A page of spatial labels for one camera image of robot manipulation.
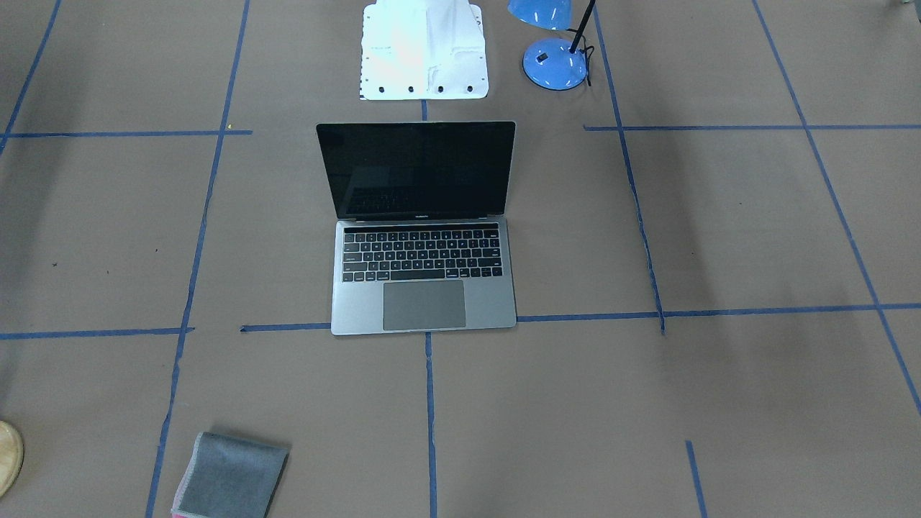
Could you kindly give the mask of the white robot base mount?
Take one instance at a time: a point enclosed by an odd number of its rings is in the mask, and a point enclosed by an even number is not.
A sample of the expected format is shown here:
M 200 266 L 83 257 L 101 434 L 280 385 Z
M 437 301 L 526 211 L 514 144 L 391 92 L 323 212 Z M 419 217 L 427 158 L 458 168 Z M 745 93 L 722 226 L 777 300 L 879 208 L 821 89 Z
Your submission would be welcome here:
M 375 1 L 364 7 L 360 99 L 484 99 L 488 91 L 477 4 Z

